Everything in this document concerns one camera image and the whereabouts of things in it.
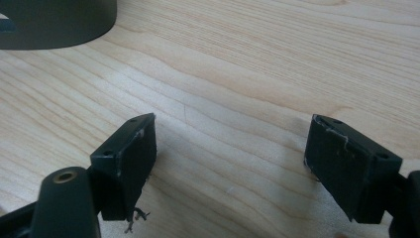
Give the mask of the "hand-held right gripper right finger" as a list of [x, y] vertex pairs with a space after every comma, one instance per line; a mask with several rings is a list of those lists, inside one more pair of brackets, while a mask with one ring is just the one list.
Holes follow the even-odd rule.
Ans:
[[349, 219], [381, 221], [401, 158], [346, 123], [315, 114], [304, 159]]

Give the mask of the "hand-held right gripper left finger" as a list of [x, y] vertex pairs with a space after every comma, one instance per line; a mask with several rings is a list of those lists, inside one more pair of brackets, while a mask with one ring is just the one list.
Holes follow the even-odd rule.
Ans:
[[91, 155], [89, 178], [95, 211], [105, 221], [147, 220], [137, 202], [157, 159], [156, 115], [129, 119]]

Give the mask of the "dark round container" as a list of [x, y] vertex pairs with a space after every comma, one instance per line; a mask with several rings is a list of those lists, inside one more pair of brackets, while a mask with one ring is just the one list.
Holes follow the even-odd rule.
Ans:
[[66, 48], [106, 34], [117, 0], [0, 0], [0, 15], [0, 50]]

